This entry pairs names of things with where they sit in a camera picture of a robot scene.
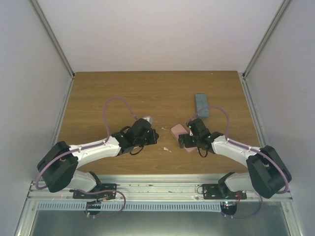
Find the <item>pink glasses case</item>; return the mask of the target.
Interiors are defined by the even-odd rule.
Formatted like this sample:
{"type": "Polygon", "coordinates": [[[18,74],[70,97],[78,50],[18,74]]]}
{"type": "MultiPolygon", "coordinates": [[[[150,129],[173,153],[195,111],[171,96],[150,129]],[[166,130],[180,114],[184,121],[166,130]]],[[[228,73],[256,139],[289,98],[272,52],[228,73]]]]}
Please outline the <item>pink glasses case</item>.
{"type": "MultiPolygon", "coordinates": [[[[189,132],[181,124],[177,124],[171,128],[171,133],[176,139],[176,141],[178,142],[179,135],[188,134],[189,132]]],[[[197,150],[197,147],[190,147],[190,148],[183,147],[183,149],[187,153],[192,153],[193,151],[197,150]]]]}

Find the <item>teal glasses case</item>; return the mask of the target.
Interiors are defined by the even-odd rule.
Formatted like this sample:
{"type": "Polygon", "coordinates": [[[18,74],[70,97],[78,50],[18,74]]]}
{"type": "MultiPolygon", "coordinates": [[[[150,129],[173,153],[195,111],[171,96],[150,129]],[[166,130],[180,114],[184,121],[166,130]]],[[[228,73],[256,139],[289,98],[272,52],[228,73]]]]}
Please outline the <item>teal glasses case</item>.
{"type": "Polygon", "coordinates": [[[200,119],[207,119],[210,116],[208,107],[207,95],[204,93],[195,94],[195,107],[197,112],[197,117],[200,119]]]}

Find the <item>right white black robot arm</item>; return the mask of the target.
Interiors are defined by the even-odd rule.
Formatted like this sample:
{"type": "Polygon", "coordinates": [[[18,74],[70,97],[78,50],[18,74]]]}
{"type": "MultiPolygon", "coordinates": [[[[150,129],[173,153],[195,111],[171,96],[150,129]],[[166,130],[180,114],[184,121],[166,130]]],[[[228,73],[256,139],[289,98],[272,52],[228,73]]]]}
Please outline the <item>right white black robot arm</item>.
{"type": "Polygon", "coordinates": [[[197,148],[206,154],[222,155],[248,169],[247,173],[230,172],[218,180],[218,194],[223,199],[239,191],[255,191],[266,199],[288,192],[292,176],[272,146],[251,147],[220,132],[211,133],[199,118],[191,120],[187,126],[190,132],[178,136],[180,148],[197,148]]]}

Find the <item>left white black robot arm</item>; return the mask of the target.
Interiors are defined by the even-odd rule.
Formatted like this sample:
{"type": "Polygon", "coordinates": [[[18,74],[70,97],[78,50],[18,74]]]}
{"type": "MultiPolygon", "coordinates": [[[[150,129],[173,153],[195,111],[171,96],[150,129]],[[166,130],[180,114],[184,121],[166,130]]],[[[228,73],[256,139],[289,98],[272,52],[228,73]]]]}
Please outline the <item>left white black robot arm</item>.
{"type": "Polygon", "coordinates": [[[101,183],[96,174],[79,171],[80,167],[107,157],[134,155],[135,148],[155,145],[158,138],[150,117],[146,117],[99,141],[83,145],[58,142],[38,163],[39,175],[35,186],[38,190],[47,188],[51,193],[65,188],[82,190],[89,198],[95,199],[101,194],[101,183]]]}

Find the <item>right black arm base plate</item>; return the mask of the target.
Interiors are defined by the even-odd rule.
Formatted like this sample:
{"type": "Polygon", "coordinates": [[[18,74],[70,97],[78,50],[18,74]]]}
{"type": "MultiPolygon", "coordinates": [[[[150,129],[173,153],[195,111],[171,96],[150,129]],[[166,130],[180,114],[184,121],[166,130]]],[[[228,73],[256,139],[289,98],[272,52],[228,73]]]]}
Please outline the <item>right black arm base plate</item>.
{"type": "Polygon", "coordinates": [[[227,187],[218,184],[202,184],[195,188],[196,192],[205,200],[246,200],[247,195],[242,191],[232,192],[227,187]]]}

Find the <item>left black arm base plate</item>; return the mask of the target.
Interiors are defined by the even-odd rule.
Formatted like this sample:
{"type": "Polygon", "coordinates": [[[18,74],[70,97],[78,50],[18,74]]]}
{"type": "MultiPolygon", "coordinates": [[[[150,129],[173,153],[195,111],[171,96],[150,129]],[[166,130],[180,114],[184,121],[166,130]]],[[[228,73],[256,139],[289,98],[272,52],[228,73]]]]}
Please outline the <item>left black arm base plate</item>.
{"type": "Polygon", "coordinates": [[[84,193],[77,189],[70,190],[74,199],[96,199],[96,200],[111,200],[116,197],[117,184],[101,183],[94,187],[90,192],[84,193]]]}

